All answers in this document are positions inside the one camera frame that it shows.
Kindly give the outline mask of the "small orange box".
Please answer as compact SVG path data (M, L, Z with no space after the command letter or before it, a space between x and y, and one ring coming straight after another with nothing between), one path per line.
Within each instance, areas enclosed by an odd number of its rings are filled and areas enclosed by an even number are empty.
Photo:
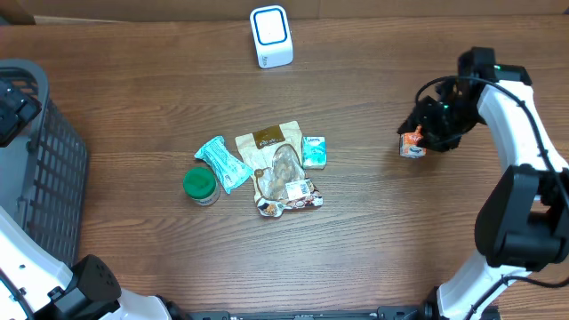
M414 132L400 134L399 155L405 158L420 158L426 155L427 149L418 146L418 142L423 138L421 126L419 125Z

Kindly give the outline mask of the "small teal tissue pack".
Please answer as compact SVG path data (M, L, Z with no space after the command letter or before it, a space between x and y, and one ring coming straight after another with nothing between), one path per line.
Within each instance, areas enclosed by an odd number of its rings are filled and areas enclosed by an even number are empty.
M324 169L327 164L325 137L302 138L302 166L304 169Z

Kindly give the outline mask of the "beige snack pouch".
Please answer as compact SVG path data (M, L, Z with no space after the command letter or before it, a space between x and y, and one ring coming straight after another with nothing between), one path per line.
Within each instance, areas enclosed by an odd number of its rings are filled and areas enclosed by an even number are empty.
M302 138L296 121L235 137L243 162L253 170L254 202L264 217L324 204L302 167Z

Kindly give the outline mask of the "green lid white jar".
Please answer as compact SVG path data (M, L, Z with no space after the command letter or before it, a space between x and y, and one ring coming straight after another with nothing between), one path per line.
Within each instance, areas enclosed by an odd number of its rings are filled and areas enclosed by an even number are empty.
M204 167L188 171L182 186L185 193L201 206L212 205L220 197L220 186L215 175Z

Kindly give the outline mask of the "light green wipes packet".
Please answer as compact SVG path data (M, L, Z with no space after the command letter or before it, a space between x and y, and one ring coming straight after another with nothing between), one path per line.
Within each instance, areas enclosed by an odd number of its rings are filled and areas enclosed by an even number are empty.
M253 175L250 166L228 151L222 136L207 141L195 153L195 158L206 162L212 168L228 195Z

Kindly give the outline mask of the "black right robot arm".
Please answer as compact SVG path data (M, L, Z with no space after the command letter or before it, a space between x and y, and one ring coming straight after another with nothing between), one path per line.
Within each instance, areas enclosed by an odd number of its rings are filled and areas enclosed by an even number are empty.
M487 126L502 175L475 223L476 249L457 273L418 306L380 307L380 319L496 319L493 302L512 284L568 254L568 164L537 112L533 83L521 66L500 64L494 50L474 47L458 70L418 91L398 128L400 153L446 152L477 124Z

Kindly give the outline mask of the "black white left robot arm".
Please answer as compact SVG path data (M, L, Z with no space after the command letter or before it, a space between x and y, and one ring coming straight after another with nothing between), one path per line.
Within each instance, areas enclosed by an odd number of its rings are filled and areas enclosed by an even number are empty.
M1 317L186 319L78 258L89 154L35 76L1 78Z

